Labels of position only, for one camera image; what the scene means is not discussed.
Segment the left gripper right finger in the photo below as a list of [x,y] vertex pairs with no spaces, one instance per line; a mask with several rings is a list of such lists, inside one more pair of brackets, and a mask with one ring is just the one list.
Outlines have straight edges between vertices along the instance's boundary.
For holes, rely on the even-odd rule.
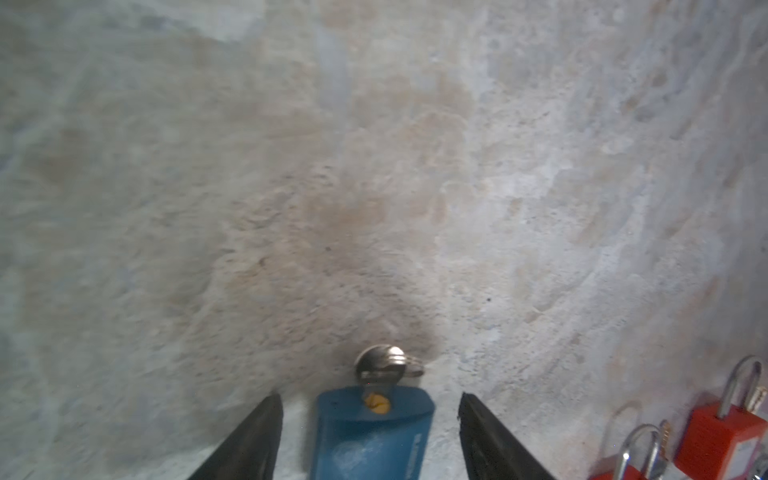
[[476,395],[462,394],[458,420],[469,480],[555,479]]

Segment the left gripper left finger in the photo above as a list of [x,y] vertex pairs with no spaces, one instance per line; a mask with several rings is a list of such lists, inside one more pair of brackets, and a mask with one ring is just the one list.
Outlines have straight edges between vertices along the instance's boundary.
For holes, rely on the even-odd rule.
[[264,398],[189,480],[272,480],[280,447],[284,409],[273,393]]

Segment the large blue padlock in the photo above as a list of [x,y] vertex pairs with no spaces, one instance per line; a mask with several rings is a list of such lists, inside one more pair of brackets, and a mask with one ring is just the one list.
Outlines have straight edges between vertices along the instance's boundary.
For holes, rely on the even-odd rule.
[[435,412],[419,360],[391,344],[373,345],[354,363],[357,384],[316,399],[312,479],[417,479]]

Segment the red padlock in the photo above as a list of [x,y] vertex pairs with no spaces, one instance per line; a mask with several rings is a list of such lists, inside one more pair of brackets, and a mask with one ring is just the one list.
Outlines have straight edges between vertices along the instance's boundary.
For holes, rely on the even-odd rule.
[[663,431],[660,426],[643,423],[633,428],[610,423],[600,444],[601,457],[586,479],[650,479],[661,459]]
[[747,477],[767,431],[767,421],[747,407],[757,392],[764,366],[756,355],[744,357],[731,371],[720,399],[692,410],[674,458],[675,466],[687,477]]

